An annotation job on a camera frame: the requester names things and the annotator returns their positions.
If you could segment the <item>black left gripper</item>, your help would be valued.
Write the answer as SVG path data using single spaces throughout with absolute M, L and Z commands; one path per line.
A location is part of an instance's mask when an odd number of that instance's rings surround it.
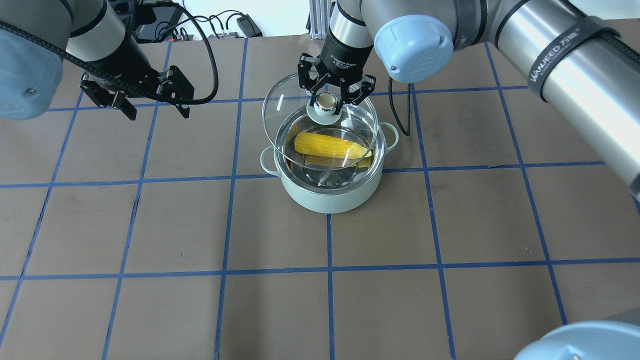
M 190 105 L 185 104 L 185 101 L 194 100 L 195 95 L 195 88 L 190 80 L 174 64 L 170 65 L 166 71 L 158 73 L 151 67 L 132 35 L 125 35 L 122 43 L 111 55 L 89 64 L 144 92 L 178 101 L 174 107 L 184 119 L 189 119 Z M 114 110 L 121 111 L 130 121 L 137 119 L 137 109 L 128 96 L 139 98 L 140 95 L 87 72 L 83 73 L 80 88 L 96 106 L 101 108 L 110 106 Z

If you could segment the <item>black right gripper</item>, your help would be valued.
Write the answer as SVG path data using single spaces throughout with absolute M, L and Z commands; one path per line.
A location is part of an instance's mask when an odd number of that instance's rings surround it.
M 352 47 L 334 35 L 327 35 L 320 54 L 301 54 L 298 60 L 299 87 L 310 94 L 310 105 L 316 103 L 318 91 L 327 84 L 339 88 L 336 114 L 347 104 L 361 104 L 375 90 L 377 78 L 365 75 L 364 67 L 373 46 Z

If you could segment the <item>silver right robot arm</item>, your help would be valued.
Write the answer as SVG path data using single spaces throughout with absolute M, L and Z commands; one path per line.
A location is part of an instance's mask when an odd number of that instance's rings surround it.
M 578 17 L 487 3 L 487 89 L 419 86 L 420 151 L 327 218 L 332 360 L 533 360 L 547 333 L 639 324 L 639 66 L 593 37 L 517 89 Z

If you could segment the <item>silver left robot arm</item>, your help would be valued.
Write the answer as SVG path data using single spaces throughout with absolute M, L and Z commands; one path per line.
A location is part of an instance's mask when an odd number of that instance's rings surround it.
M 132 98 L 173 103 L 190 116 L 194 86 L 176 66 L 158 71 L 107 0 L 1 2 L 1 116 L 33 119 L 50 109 L 63 61 L 82 68 L 78 85 L 101 109 L 137 118 Z

